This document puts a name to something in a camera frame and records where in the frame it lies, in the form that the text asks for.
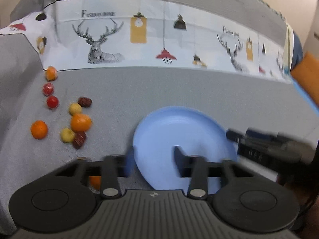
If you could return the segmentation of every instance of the tangerine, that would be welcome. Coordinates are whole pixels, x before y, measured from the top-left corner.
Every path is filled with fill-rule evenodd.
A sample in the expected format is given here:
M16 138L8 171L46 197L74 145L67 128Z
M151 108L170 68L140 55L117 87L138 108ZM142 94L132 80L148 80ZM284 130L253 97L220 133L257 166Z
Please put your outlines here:
M54 81L58 77L58 72L53 66L49 66L45 71L45 78L48 81Z
M99 191L101 187L101 176L90 176L89 179L92 187Z
M89 115L76 113L71 119L71 129L74 132L87 131L92 125L92 120Z
M47 124L42 120L37 120L31 125L30 131L35 139L43 139L47 135Z

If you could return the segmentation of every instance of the red lamp print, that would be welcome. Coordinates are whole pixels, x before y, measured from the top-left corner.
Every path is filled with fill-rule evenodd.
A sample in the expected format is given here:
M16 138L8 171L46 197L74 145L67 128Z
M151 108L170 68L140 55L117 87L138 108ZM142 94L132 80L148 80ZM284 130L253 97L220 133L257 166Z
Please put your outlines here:
M263 74L266 74L266 71L264 69L262 69L260 66L259 66L259 72L263 73Z
M157 59L163 59L163 62L166 64L171 64L172 60L176 60L176 57L171 55L165 48L162 50L162 53L156 56Z
M160 54L156 56L156 58L162 59L163 62L166 64L171 64L172 60L177 60L177 59L165 49L165 7L166 7L166 3L164 4L164 17L163 17L163 50Z
M10 30L26 30L26 27L23 23L17 23L10 25Z

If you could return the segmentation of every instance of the gray table surface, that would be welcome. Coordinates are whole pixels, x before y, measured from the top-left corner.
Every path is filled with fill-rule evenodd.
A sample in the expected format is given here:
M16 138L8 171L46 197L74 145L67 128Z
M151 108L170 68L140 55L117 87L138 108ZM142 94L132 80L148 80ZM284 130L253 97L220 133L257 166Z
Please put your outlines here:
M222 127L245 131L248 127L282 131L299 138L318 136L319 118L293 85L238 74L174 68L95 68L63 71L53 82L59 107L46 107L39 70L23 92L23 103L12 119L0 152L1 223L14 229L8 212L12 193L21 186L79 156L100 160L122 154L131 144L138 123L150 112L179 105L198 109ZM85 145L76 150L61 142L61 128L68 127L68 106L79 96L93 100L83 113L93 120ZM35 140L29 131L35 120L44 120L47 137ZM121 187L150 188L137 170L121 179Z

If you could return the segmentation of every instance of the cherry tomato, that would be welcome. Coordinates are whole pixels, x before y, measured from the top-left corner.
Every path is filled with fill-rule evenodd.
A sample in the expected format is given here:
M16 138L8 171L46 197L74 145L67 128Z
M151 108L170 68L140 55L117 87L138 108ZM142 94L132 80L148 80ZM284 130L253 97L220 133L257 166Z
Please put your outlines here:
M58 105L59 105L59 100L58 100L57 97L50 95L50 96L47 98L47 106L48 106L50 109L54 109L54 108L56 108Z
M45 85L43 85L43 88L42 88L42 92L45 96L49 96L51 94L54 93L54 86L53 84L51 84L50 82L49 83L46 83Z

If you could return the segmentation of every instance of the black lamp print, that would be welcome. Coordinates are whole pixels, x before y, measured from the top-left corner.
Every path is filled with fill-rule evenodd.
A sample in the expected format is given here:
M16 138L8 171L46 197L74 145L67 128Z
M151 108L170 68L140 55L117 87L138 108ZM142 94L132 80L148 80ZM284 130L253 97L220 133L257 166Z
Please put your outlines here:
M262 53L263 53L264 55L266 55L265 43L263 44L263 50L262 50Z
M195 54L193 56L193 58L194 58L193 64L194 65L200 65L203 68L207 68L207 65L204 62L202 62L200 60L199 56L196 54L196 41L195 41L196 25L195 25L195 18L194 18L194 26L193 27L194 27L194 51L195 51Z
M171 55L166 49L165 49L165 7L166 2L164 3L164 10L163 10L163 50L160 54L156 56L157 59L162 59L164 63L171 64L172 60L176 60L176 57Z
M43 20L45 20L45 19L47 19L47 16L45 15L45 13L40 13L37 17L36 17L36 20L37 21L43 21Z
M174 23L174 28L186 30L186 23L180 14L177 16L177 21Z

